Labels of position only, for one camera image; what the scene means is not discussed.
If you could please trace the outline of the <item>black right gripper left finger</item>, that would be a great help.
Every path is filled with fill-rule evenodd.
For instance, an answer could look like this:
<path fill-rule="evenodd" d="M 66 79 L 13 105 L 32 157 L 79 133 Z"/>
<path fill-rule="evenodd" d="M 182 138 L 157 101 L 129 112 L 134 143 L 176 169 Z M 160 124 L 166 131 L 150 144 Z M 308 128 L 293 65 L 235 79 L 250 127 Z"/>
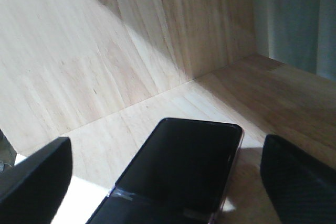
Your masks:
<path fill-rule="evenodd" d="M 1 174 L 1 223 L 51 223 L 72 167 L 70 138 L 59 137 Z"/>

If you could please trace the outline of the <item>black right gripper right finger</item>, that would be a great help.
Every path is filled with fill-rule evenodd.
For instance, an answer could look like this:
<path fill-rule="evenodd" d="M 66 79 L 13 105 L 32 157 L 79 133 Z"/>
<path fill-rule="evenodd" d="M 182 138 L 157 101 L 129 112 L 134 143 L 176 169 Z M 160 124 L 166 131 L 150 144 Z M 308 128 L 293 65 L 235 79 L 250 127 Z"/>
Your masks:
<path fill-rule="evenodd" d="M 269 134 L 260 175 L 282 223 L 335 223 L 335 169 Z"/>

